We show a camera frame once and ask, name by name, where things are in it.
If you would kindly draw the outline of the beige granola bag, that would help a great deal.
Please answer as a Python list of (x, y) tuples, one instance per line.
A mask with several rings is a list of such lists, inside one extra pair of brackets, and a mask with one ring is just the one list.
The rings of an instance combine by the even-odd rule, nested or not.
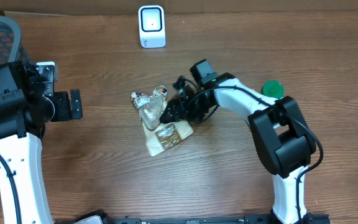
[(163, 85), (156, 86), (151, 95), (132, 92), (131, 102), (138, 111), (146, 137), (145, 145), (150, 156), (156, 156), (184, 141), (193, 134), (193, 128), (187, 121), (160, 122), (167, 107), (168, 90)]

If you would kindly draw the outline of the green lid jar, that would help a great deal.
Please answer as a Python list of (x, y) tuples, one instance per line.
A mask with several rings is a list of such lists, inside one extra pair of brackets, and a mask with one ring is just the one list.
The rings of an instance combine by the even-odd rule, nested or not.
[(262, 86), (260, 92), (265, 96), (281, 99), (284, 96), (284, 87), (276, 80), (269, 80)]

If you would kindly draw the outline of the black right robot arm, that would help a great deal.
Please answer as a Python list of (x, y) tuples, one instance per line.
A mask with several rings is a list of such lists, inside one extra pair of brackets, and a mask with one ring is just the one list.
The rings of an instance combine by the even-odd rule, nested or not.
[(218, 108), (247, 122), (257, 155), (273, 177), (273, 219), (280, 223), (306, 223), (304, 177), (313, 170), (311, 156), (321, 144), (310, 131), (297, 102), (290, 96), (276, 99), (246, 87), (230, 73), (218, 74), (210, 62), (195, 63), (189, 80), (180, 76), (160, 116), (161, 123), (202, 123)]

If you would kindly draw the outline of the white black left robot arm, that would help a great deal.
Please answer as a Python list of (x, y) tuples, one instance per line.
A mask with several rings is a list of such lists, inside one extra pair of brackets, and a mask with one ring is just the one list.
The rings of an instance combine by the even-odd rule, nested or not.
[(79, 90), (54, 90), (55, 62), (0, 64), (0, 195), (5, 223), (52, 223), (42, 173), (47, 122), (83, 117)]

